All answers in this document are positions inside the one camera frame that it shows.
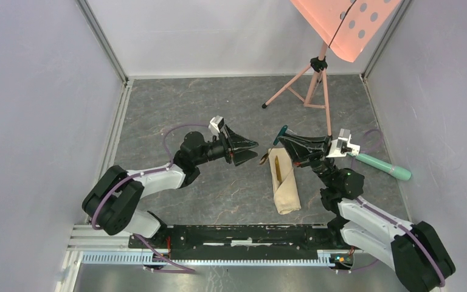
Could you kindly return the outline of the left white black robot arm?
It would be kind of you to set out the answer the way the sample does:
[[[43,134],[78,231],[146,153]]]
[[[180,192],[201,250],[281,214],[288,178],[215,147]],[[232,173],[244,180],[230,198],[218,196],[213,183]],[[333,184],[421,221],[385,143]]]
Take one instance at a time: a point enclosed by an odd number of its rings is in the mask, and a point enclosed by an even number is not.
[[[140,235],[152,248],[161,247],[167,232],[158,217],[137,208],[142,198],[163,190],[189,186],[200,174],[199,165],[218,159],[239,166],[257,157],[258,142],[232,131],[227,125],[206,141],[199,131],[187,133],[179,150],[165,165],[143,170],[111,166],[82,202],[96,230],[108,235],[122,231]]]

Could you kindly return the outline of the beige cloth napkin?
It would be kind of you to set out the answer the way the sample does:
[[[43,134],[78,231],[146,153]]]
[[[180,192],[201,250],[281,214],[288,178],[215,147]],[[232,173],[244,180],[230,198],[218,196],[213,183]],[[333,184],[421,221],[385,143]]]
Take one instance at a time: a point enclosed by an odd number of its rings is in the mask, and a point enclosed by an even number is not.
[[[276,158],[278,158],[278,169],[280,170],[281,181],[277,178],[277,167],[275,166]],[[273,200],[277,212],[280,215],[285,215],[295,210],[300,210],[301,203],[297,190],[294,167],[288,153],[284,148],[274,148],[269,154],[268,162],[272,177]]]

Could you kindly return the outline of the gold spoon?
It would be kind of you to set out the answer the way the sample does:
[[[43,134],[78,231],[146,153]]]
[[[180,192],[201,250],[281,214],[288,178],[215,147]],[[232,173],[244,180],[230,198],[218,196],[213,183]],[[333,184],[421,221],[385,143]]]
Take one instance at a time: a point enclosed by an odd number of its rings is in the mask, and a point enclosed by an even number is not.
[[[284,125],[281,127],[281,129],[279,130],[278,134],[276,135],[275,139],[273,140],[273,143],[272,143],[272,146],[269,148],[268,152],[266,154],[264,154],[262,156],[262,158],[260,159],[259,161],[259,164],[260,165],[263,165],[267,160],[268,160],[268,157],[271,153],[271,151],[277,146],[277,144],[279,143],[279,137],[283,136],[286,131],[288,129],[288,125]]]

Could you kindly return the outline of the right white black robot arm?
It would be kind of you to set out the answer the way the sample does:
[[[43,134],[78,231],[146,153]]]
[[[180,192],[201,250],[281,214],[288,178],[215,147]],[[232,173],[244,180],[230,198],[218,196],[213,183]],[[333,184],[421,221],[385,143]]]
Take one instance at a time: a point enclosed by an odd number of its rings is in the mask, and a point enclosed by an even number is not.
[[[364,175],[339,168],[335,159],[356,156],[360,147],[343,129],[338,138],[280,133],[281,143],[296,167],[310,167],[323,182],[320,199],[334,213],[327,241],[334,248],[354,246],[393,270],[408,291],[442,288],[456,271],[455,263],[432,225],[394,217],[363,199]]]

